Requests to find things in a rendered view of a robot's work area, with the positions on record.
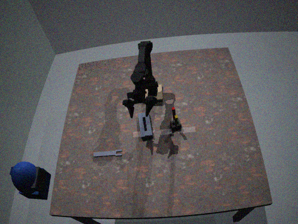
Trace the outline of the grey flat bar with forked end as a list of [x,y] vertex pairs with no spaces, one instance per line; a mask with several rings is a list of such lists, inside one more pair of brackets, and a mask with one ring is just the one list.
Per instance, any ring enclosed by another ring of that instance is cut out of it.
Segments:
[[116,152],[122,152],[122,150],[115,150],[115,151],[104,151],[104,152],[94,152],[93,157],[99,156],[122,156],[122,154],[116,154]]

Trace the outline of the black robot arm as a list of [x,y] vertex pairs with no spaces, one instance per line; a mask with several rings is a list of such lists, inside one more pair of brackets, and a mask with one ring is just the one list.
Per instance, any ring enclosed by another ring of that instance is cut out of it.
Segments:
[[[152,66],[151,66],[151,56],[150,53],[153,48],[153,43],[148,41],[141,41],[138,44],[139,47],[139,57],[138,63],[135,66],[132,75],[130,76],[131,81],[136,87],[143,87],[148,89],[148,96],[157,96],[158,92],[158,82],[152,75]],[[143,79],[145,78],[145,79]],[[133,90],[133,92],[127,93],[127,98],[142,98],[142,93],[140,89]]]

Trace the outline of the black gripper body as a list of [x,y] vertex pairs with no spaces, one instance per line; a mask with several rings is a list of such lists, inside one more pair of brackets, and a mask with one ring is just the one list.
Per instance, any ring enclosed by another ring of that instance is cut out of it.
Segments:
[[147,96],[145,98],[145,94],[147,93],[145,88],[143,88],[143,87],[136,87],[135,90],[137,90],[137,89],[140,89],[141,90],[142,98],[139,98],[139,97],[133,98],[134,101],[132,101],[130,99],[124,99],[123,102],[122,102],[122,105],[129,104],[131,106],[134,106],[134,104],[145,103],[145,102],[152,102],[154,104],[157,104],[158,100],[157,100],[156,97],[154,97],[154,96]]

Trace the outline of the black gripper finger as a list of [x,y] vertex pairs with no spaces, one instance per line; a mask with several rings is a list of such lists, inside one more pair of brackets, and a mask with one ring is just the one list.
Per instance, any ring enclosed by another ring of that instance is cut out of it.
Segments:
[[129,104],[125,104],[125,107],[128,108],[129,114],[130,114],[130,118],[133,118],[133,113],[134,113],[134,107],[129,105]]
[[154,103],[152,102],[145,102],[146,104],[146,117],[148,117],[151,109],[153,108],[153,106],[155,105]]

